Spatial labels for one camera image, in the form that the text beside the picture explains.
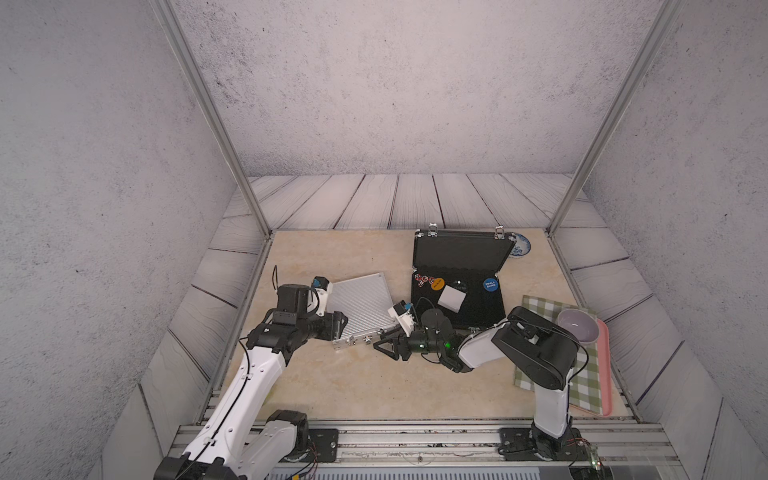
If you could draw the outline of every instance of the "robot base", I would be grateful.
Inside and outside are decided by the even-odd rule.
[[[499,455],[504,456],[507,462],[535,462],[539,460],[553,460],[556,462],[583,462],[590,459],[586,445],[577,442],[568,442],[578,439],[581,433],[578,429],[569,428],[562,437],[553,439],[533,425],[533,429],[499,429],[502,437],[502,446],[499,447]]]
[[[317,451],[318,463],[334,463],[336,461],[336,452],[339,448],[339,430],[337,429],[310,429],[308,435],[309,445],[312,445]],[[294,458],[291,462],[304,463],[309,462],[311,458],[306,456],[298,461]],[[232,469],[223,465],[223,460],[217,458],[214,463],[195,462],[190,465],[189,455],[183,455],[181,458],[165,457],[157,467],[154,474],[154,480],[240,480],[244,476],[238,477],[232,472]]]

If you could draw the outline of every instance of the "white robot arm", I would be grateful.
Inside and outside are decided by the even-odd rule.
[[[332,288],[319,276],[312,286],[277,288],[277,307],[248,334],[237,375],[214,413],[181,458],[163,459],[155,480],[262,480],[283,457],[308,452],[309,426],[300,412],[274,412],[256,441],[247,448],[245,441],[293,352],[311,338],[341,337],[347,318],[325,311]]]
[[[535,384],[531,426],[535,454],[546,460],[558,457],[573,433],[566,434],[571,424],[568,383],[579,344],[570,332],[521,306],[490,329],[466,337],[454,331],[440,309],[426,310],[419,323],[410,331],[382,336],[373,348],[394,360],[408,360],[412,353],[437,353],[442,365],[462,373],[508,357]]]

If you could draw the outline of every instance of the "black briefcase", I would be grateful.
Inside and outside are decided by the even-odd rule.
[[[500,322],[506,312],[496,274],[516,241],[514,234],[504,233],[501,227],[495,233],[437,231],[431,223],[429,230],[417,230],[411,278],[411,303],[416,314],[420,317],[435,306],[458,329],[484,329]],[[465,293],[458,312],[438,304],[446,287]]]

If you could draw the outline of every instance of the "green checkered cloth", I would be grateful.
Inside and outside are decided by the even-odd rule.
[[[539,316],[543,316],[550,322],[558,318],[558,314],[567,308],[579,309],[589,313],[594,318],[598,315],[595,311],[581,306],[568,305],[555,302],[538,296],[523,296],[522,306]],[[590,412],[603,415],[603,399],[600,390],[600,370],[598,368],[598,349],[594,345],[585,347],[589,352],[589,363],[586,368],[571,380],[571,404]],[[584,350],[579,349],[576,357],[576,369],[580,369],[587,356]],[[515,386],[525,390],[533,390],[533,382],[520,369],[515,370]]]

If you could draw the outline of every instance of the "gray textured wall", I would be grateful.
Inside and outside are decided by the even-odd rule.
[[[249,175],[568,172],[660,0],[174,0]]]
[[[234,185],[147,0],[0,4],[0,472],[83,478]]]
[[[768,4],[691,0],[587,193],[768,452]]]

